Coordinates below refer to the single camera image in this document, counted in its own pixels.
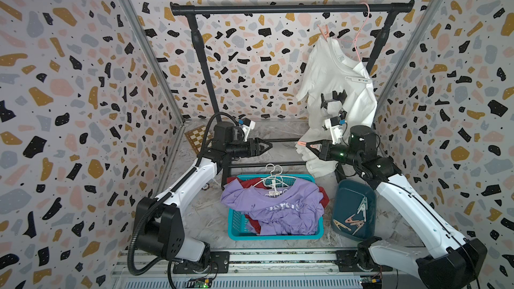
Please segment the pink wire hanger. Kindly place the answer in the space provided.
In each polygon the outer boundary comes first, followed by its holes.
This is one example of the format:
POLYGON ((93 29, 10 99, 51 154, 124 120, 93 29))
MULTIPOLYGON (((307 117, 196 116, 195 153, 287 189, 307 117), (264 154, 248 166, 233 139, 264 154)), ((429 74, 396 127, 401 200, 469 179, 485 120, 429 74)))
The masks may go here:
POLYGON ((358 42, 358 39, 360 37, 360 34, 361 34, 363 28, 368 24, 369 18, 371 16, 370 6, 367 3, 365 3, 365 2, 361 2, 361 4, 365 5, 365 7, 367 9, 366 10, 366 16, 365 16, 364 22, 361 24, 360 28, 357 30, 357 33, 356 33, 354 39, 352 41, 349 41, 349 40, 344 40, 343 38, 338 38, 339 41, 342 41, 342 42, 345 42, 345 43, 351 43, 353 45, 353 48, 355 49, 355 52, 357 54, 357 59, 359 60, 359 62, 363 62, 363 60, 362 60, 361 54, 359 52, 359 48, 358 48, 357 42, 358 42))

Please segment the white plastic hangers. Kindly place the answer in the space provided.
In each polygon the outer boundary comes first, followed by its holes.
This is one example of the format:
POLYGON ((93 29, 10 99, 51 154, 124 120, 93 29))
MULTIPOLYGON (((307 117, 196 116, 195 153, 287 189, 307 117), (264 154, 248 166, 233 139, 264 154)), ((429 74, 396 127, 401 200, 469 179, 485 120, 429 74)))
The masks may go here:
POLYGON ((268 163, 266 168, 269 170, 269 175, 253 185, 257 189, 265 189, 266 197, 276 198, 284 194, 297 180, 296 177, 283 175, 283 168, 280 165, 268 163))

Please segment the white printed t-shirt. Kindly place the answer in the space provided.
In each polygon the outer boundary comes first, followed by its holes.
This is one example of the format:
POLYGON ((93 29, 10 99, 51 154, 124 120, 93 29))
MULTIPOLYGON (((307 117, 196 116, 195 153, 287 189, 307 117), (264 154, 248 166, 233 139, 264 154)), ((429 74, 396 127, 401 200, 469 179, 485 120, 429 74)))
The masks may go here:
MULTIPOLYGON (((372 125, 377 108, 373 81, 361 84, 347 81, 347 76, 371 79, 364 63, 347 56, 339 41, 332 38, 319 40, 309 55, 301 88, 296 95, 297 100, 306 100, 309 116, 309 130, 299 141, 332 141, 324 122, 335 116, 345 117, 347 124, 343 139, 349 138, 350 128, 356 125, 372 125)), ((310 175, 323 177, 335 170, 335 161, 317 159, 307 147, 296 145, 296 149, 306 162, 310 175)))

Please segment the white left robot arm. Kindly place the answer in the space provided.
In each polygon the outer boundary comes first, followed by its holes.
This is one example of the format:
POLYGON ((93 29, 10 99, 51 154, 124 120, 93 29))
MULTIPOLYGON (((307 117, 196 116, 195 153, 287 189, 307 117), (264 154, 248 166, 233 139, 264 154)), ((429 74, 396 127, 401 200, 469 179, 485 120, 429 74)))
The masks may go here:
POLYGON ((192 166, 159 195, 140 200, 127 253, 132 274, 145 272, 135 267, 136 250, 155 257, 149 266, 161 260, 184 260, 201 266, 208 263, 208 244, 186 235, 182 213, 202 188, 235 158, 258 157, 273 147, 271 142, 251 138, 249 133, 253 128, 251 120, 217 123, 213 135, 204 135, 192 166))

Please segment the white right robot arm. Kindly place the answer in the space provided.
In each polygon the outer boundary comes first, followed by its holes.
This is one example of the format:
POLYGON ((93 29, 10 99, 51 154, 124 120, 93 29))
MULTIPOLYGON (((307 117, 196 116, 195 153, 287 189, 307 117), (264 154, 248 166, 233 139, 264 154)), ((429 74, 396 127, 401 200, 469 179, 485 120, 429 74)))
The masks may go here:
POLYGON ((318 159, 350 165, 378 195, 393 205, 424 247, 408 248, 379 237, 362 241, 356 259, 363 270, 389 266, 420 279, 427 288, 464 288, 479 280, 487 249, 446 222, 411 186, 392 159, 378 153, 380 140, 365 125, 349 131, 346 143, 318 140, 304 144, 318 159))

